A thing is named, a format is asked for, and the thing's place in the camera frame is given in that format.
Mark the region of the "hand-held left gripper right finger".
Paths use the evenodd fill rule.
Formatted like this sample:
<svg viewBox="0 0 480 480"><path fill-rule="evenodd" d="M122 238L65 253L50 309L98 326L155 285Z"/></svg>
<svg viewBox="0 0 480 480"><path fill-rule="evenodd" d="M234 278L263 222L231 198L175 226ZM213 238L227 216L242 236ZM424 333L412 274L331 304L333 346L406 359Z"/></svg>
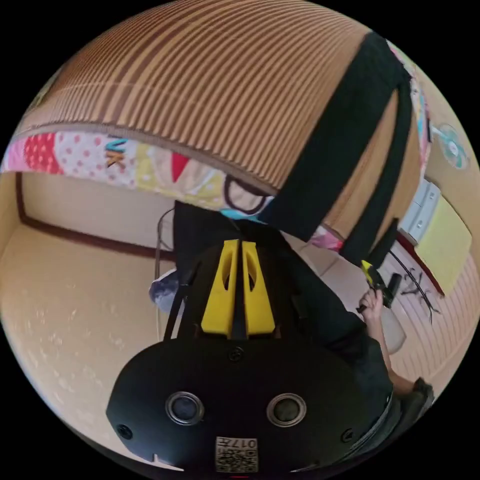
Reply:
<svg viewBox="0 0 480 480"><path fill-rule="evenodd" d="M275 321L256 244L243 241L241 254L246 333L271 335Z"/></svg>

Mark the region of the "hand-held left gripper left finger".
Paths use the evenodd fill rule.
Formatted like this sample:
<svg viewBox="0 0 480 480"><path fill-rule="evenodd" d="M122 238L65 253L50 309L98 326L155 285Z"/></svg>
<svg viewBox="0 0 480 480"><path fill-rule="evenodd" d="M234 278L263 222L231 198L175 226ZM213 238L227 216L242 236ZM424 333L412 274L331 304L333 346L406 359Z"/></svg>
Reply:
<svg viewBox="0 0 480 480"><path fill-rule="evenodd" d="M230 335L233 328L239 241L226 240L214 269L214 277L201 320L208 335Z"/></svg>

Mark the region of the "person's right hand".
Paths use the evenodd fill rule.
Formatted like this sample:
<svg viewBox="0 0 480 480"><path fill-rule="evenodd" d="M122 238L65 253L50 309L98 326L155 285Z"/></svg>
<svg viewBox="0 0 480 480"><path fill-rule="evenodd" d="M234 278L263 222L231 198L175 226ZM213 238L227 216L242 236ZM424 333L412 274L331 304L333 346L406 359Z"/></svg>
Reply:
<svg viewBox="0 0 480 480"><path fill-rule="evenodd" d="M367 324L379 324L384 308L383 292L370 288L360 299L356 311Z"/></svg>

